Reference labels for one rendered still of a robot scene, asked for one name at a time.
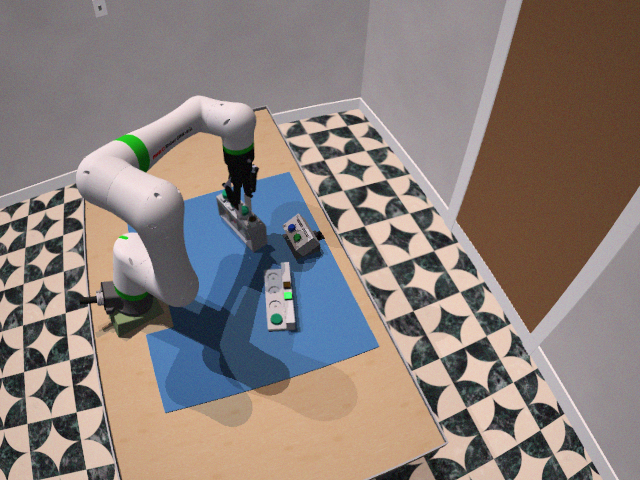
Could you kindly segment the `white sloping button panel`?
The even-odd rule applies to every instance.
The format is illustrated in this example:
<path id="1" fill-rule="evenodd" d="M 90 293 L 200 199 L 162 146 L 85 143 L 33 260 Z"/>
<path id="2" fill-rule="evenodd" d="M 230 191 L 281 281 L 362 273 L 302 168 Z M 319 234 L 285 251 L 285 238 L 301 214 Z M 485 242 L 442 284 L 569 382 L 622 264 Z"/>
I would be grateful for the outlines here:
<path id="1" fill-rule="evenodd" d="M 319 240 L 324 239 L 323 234 L 312 231 L 299 213 L 282 226 L 286 232 L 282 235 L 296 260 L 320 251 Z"/>

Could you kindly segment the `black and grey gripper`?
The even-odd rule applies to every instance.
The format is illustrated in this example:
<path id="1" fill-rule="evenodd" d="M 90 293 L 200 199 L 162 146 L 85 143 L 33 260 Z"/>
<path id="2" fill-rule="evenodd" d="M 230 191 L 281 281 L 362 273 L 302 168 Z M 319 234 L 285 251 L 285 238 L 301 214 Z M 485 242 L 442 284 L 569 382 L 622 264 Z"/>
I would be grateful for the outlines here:
<path id="1" fill-rule="evenodd" d="M 248 207 L 249 211 L 252 211 L 251 198 L 253 197 L 252 193 L 256 191 L 257 173 L 259 168 L 252 163 L 244 168 L 238 168 L 238 169 L 231 168 L 229 166 L 227 167 L 229 172 L 228 181 L 226 183 L 223 183 L 222 186 L 225 188 L 228 201 L 233 206 L 235 206 L 235 213 L 240 218 L 242 218 L 242 206 L 240 203 L 242 185 L 244 189 L 245 206 Z M 232 184 L 234 183 L 233 191 L 231 189 L 232 188 L 231 183 Z"/>

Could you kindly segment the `blue flat mat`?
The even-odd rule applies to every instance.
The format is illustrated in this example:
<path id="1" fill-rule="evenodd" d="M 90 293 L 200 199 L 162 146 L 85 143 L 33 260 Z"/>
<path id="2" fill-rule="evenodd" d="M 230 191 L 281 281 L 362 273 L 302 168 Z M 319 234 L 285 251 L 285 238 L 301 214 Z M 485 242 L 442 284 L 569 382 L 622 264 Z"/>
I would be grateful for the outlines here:
<path id="1" fill-rule="evenodd" d="M 320 231 L 290 172 L 259 179 L 252 250 L 218 213 L 222 190 L 184 200 L 184 240 L 199 280 L 172 328 L 146 334 L 165 413 L 289 379 L 380 347 L 325 239 L 295 259 L 282 227 L 298 213 Z M 296 328 L 268 331 L 264 270 L 289 262 Z"/>

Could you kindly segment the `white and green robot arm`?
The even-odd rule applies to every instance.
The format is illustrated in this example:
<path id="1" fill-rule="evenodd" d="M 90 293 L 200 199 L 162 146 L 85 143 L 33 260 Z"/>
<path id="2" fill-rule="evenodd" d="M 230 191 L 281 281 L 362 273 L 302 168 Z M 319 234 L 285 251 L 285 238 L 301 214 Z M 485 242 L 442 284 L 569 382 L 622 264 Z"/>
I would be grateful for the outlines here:
<path id="1" fill-rule="evenodd" d="M 194 96 L 83 159 L 76 173 L 80 195 L 138 234 L 116 240 L 113 281 L 101 282 L 96 296 L 79 298 L 80 305 L 97 303 L 107 315 L 117 310 L 140 316 L 151 309 L 153 296 L 173 307 L 196 298 L 199 280 L 185 246 L 182 194 L 171 182 L 146 172 L 199 132 L 221 137 L 225 164 L 244 168 L 255 158 L 255 127 L 256 115 L 248 105 Z"/>

